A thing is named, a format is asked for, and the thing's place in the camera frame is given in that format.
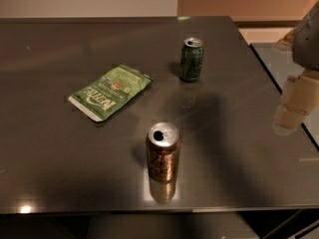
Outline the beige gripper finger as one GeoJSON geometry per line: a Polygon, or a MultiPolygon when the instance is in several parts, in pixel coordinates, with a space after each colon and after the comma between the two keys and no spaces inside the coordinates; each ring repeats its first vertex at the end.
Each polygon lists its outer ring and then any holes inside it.
{"type": "Polygon", "coordinates": [[[318,106],[319,72],[305,69],[287,94],[280,97],[272,126],[274,132],[278,135],[294,132],[318,106]]]}

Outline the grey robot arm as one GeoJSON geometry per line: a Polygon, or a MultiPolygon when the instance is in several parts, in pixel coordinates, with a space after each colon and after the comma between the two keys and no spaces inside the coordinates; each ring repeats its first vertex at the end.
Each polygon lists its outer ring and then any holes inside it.
{"type": "Polygon", "coordinates": [[[319,106],[319,2],[292,34],[292,59],[304,71],[298,77],[289,76],[284,84],[273,123],[278,135],[295,131],[319,106]]]}

